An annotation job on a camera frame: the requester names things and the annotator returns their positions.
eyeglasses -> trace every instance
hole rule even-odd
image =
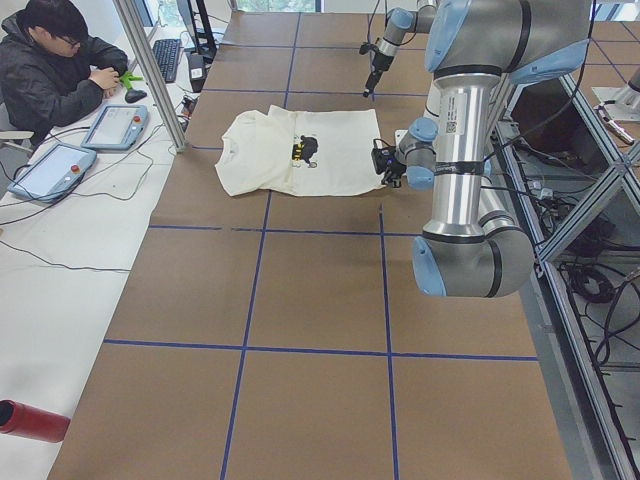
[[[64,40],[71,48],[75,48],[81,43],[78,40],[69,40],[68,38],[64,38],[64,37],[58,37],[58,38],[61,38],[62,40]]]

hand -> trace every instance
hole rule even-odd
[[[118,90],[118,87],[113,87],[113,88],[109,88],[107,90],[105,90],[103,92],[103,96],[104,98],[111,98],[116,94],[116,91]]]
[[[120,84],[118,72],[116,72],[113,67],[103,70],[93,70],[91,75],[89,75],[89,80],[95,82],[103,90],[113,89]]]

white desk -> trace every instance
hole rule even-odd
[[[175,29],[161,29],[154,39],[179,34]],[[168,85],[173,105],[178,105],[185,93],[180,87],[188,86],[183,55],[177,82]],[[134,84],[134,88],[145,87],[144,82]],[[109,102],[124,104],[124,88]],[[162,123],[150,95],[138,104],[147,106],[150,118],[136,146]],[[96,113],[71,127],[90,125]],[[85,133],[74,132],[62,140],[79,144]],[[51,144],[45,143],[33,159]],[[69,266],[130,269],[173,162],[174,150],[166,130],[160,128],[141,152],[153,158],[153,166],[131,200],[72,195],[33,218],[0,226],[4,229],[0,240]],[[123,159],[125,155],[99,153],[75,192],[130,196],[151,161],[139,153]],[[106,167],[111,168],[92,177]],[[0,223],[42,208],[31,203],[11,205],[19,201],[9,193],[0,200]],[[0,245],[0,265],[0,397],[71,417],[127,274],[50,267],[4,245]],[[60,444],[0,435],[2,478],[45,479],[59,448]]]

keyboard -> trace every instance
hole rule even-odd
[[[156,57],[165,83],[176,81],[181,47],[182,42],[177,38],[163,38],[153,43],[153,55]]]

label sticker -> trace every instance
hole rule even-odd
[[[445,111],[444,132],[446,135],[464,135],[467,122],[467,94],[454,93],[442,99],[441,111]]]

